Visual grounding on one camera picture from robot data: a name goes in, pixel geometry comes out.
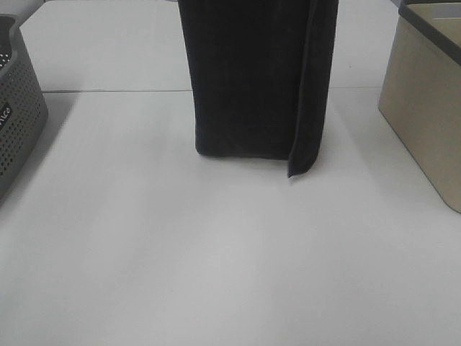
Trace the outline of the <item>dark navy towel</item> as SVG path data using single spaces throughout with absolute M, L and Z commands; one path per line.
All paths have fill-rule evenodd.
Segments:
M 180 1 L 203 156 L 287 162 L 318 158 L 337 1 Z

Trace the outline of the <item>beige storage bin grey rim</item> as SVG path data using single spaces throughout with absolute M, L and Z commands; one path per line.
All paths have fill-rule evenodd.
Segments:
M 460 2 L 402 1 L 378 109 L 460 211 Z

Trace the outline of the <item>grey perforated plastic basket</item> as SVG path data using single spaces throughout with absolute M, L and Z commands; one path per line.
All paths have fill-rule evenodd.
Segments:
M 1 15 L 1 196 L 5 196 L 48 120 L 48 107 L 19 20 Z

